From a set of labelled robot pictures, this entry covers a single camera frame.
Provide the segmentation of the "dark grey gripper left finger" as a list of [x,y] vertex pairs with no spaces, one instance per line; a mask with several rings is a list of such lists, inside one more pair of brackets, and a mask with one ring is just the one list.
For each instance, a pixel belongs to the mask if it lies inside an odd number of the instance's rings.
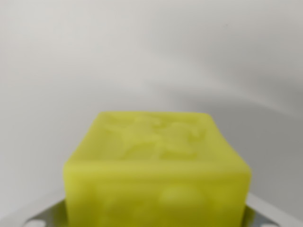
[[23,227],[67,227],[68,219],[65,200],[52,205],[27,219]]

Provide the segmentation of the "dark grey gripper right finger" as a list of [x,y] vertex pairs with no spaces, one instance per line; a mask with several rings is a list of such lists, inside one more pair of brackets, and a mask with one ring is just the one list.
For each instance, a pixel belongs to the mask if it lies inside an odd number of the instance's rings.
[[244,227],[282,227],[277,219],[280,210],[274,207],[251,207],[246,205],[243,216]]

